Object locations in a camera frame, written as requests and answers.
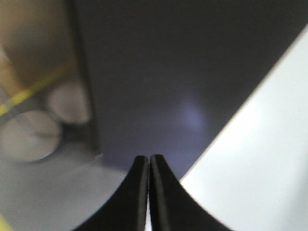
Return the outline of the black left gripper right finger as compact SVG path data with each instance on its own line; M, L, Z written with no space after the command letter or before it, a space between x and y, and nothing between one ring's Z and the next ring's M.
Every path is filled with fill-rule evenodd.
M149 205L153 231L230 231L182 187L163 155L150 158Z

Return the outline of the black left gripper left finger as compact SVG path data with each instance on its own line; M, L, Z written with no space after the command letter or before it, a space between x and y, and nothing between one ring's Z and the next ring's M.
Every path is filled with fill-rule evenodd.
M148 200L149 163L136 156L123 181L106 203L76 231L143 231Z

